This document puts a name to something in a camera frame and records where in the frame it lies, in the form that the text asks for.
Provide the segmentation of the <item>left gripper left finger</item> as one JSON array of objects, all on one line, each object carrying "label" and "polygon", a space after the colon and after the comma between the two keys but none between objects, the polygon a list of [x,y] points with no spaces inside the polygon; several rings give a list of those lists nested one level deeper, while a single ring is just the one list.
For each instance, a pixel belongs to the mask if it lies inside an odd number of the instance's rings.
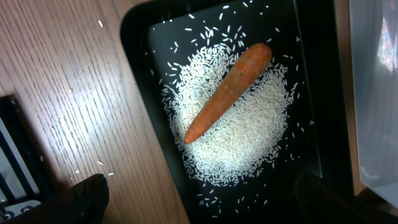
[{"label": "left gripper left finger", "polygon": [[8,224],[101,224],[109,203],[109,187],[103,174],[95,174]]}]

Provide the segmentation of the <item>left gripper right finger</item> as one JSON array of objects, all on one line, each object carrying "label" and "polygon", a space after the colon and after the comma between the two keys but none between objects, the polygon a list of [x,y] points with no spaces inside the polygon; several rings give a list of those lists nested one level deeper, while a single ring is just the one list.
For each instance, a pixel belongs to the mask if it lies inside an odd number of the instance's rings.
[{"label": "left gripper right finger", "polygon": [[395,215],[340,195],[311,173],[296,178],[294,195],[305,223],[397,223]]}]

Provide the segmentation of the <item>white rice pile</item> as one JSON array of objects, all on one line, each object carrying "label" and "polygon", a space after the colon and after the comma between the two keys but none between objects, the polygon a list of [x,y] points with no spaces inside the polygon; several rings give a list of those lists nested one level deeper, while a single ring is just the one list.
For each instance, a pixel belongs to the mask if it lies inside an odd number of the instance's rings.
[{"label": "white rice pile", "polygon": [[[151,121],[191,221],[265,213],[290,190],[299,160],[317,161],[294,1],[231,1],[146,32]],[[189,126],[240,56],[262,42],[267,68],[196,141]]]}]

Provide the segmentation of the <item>orange carrot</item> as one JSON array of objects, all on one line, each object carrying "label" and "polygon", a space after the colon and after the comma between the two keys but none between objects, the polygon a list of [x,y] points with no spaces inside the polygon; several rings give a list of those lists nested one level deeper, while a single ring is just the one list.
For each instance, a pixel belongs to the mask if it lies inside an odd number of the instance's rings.
[{"label": "orange carrot", "polygon": [[264,73],[271,59],[272,50],[267,44],[260,42],[250,46],[192,121],[183,142],[190,144],[204,135]]}]

